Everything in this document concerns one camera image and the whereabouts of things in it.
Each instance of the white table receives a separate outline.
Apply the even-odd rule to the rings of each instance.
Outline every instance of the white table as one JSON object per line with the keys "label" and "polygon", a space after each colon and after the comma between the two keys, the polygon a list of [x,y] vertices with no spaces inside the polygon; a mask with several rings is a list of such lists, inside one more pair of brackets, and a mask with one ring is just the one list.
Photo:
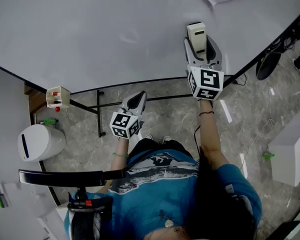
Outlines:
{"label": "white table", "polygon": [[300,14],[300,0],[0,0],[0,66],[71,92],[184,77],[186,25],[204,22],[234,75]]}

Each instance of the blue t-shirt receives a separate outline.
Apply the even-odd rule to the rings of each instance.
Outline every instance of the blue t-shirt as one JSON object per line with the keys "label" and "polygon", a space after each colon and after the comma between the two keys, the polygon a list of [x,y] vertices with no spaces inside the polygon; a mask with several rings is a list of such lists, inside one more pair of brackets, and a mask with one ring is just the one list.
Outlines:
{"label": "blue t-shirt", "polygon": [[[144,153],[128,160],[128,166],[132,166],[126,177],[114,180],[105,194],[113,198],[112,220],[103,222],[101,231],[109,232],[113,239],[133,233],[134,239],[141,240],[150,232],[165,228],[167,220],[173,221],[174,227],[182,226],[195,207],[197,162],[174,149],[156,150],[143,157]],[[216,173],[229,193],[244,199],[258,223],[262,213],[260,198],[239,168],[225,164]],[[105,196],[87,194],[89,199]],[[67,233],[71,232],[69,221],[67,215]]]}

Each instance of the red object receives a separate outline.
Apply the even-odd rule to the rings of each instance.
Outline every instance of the red object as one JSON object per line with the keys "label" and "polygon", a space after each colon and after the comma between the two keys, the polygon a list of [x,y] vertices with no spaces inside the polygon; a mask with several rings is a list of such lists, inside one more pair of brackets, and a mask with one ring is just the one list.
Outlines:
{"label": "red object", "polygon": [[91,200],[85,200],[85,205],[86,206],[92,206]]}

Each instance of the gray tiled floor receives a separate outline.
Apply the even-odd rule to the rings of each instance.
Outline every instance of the gray tiled floor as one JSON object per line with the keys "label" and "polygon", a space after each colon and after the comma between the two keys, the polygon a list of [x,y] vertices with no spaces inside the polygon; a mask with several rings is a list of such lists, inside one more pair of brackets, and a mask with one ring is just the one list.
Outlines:
{"label": "gray tiled floor", "polygon": [[[299,54],[300,41],[294,50],[288,50],[282,55],[277,68],[267,80],[258,81],[255,67],[252,67],[246,73],[245,86],[231,84],[214,103],[222,151],[231,163],[241,167],[240,154],[247,154],[249,145],[259,134],[245,159],[248,180],[255,187],[263,205],[258,239],[265,239],[282,222],[291,219],[300,207],[300,184],[292,187],[273,181],[270,160],[261,157],[267,151],[268,143],[300,110],[300,73],[295,71],[291,60]],[[238,81],[244,82],[244,76]],[[274,95],[269,91],[270,88],[273,89]],[[190,93],[185,79],[137,83],[105,88],[101,103],[121,101],[127,95],[140,90],[147,91],[148,97]],[[87,106],[97,103],[96,91],[71,97]],[[228,121],[220,100],[226,104],[232,122]],[[38,120],[47,117],[58,118],[59,128],[67,138],[65,149],[44,161],[47,170],[108,170],[112,161],[111,153],[115,150],[117,142],[108,125],[113,111],[117,108],[112,106],[101,109],[102,128],[106,132],[106,136],[102,138],[98,138],[97,118],[90,112],[76,107],[61,110],[59,113],[52,109],[42,109],[37,115]],[[192,97],[148,102],[143,114],[145,124],[141,134],[152,134],[157,140],[170,135],[196,158],[198,152],[193,134],[198,126],[198,112],[198,102]],[[274,127],[269,122],[264,127],[269,116],[276,122]],[[67,191],[74,190],[55,189],[62,201],[67,200]]]}

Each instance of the green wristband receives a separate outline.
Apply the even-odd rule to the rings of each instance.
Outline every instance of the green wristband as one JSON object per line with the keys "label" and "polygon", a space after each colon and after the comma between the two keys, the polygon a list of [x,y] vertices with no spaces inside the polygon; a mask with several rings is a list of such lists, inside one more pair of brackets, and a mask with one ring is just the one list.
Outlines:
{"label": "green wristband", "polygon": [[128,154],[117,154],[117,153],[112,153],[112,155],[116,156],[116,157],[120,157],[120,158],[128,158],[129,155]]}

